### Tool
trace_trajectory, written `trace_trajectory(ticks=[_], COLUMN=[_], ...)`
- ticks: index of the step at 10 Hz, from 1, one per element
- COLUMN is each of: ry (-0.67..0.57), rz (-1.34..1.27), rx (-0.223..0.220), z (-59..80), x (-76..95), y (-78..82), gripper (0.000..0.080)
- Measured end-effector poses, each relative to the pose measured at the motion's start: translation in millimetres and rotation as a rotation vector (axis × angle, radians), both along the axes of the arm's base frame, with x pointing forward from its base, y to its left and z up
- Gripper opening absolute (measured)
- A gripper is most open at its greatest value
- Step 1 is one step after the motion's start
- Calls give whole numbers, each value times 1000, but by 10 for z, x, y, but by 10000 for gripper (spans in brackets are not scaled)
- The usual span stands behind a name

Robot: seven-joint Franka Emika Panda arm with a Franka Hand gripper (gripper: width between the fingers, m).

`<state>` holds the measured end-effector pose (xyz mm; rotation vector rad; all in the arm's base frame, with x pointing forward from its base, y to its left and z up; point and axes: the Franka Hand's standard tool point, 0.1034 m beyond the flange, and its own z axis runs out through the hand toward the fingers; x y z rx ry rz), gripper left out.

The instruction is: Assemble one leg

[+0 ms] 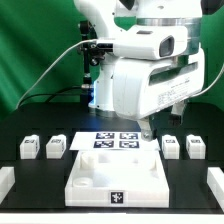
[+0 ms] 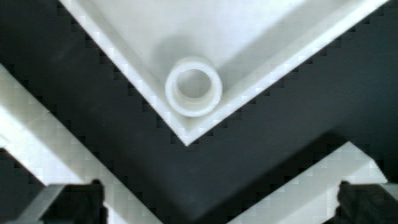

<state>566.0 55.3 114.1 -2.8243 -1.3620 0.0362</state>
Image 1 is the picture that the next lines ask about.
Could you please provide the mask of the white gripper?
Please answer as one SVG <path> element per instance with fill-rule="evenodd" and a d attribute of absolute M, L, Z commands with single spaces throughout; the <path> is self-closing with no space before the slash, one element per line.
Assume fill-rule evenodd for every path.
<path fill-rule="evenodd" d="M 186 108 L 182 100 L 202 90 L 204 65 L 202 49 L 190 55 L 186 65 L 177 65 L 172 59 L 119 59 L 113 74 L 115 112 L 122 118 L 139 120 L 142 139 L 154 140 L 156 129 L 153 121 L 144 117 L 174 104 L 169 119 L 173 126 L 181 125 Z"/>

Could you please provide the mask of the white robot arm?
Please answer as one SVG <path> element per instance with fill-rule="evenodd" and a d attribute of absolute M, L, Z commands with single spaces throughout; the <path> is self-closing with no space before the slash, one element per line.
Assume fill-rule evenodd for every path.
<path fill-rule="evenodd" d="M 182 123 L 187 100 L 202 92 L 204 15 L 224 0 L 73 0 L 96 32 L 87 62 L 100 66 L 94 111 L 136 121 L 142 138 L 155 138 L 153 115 L 170 108 Z"/>

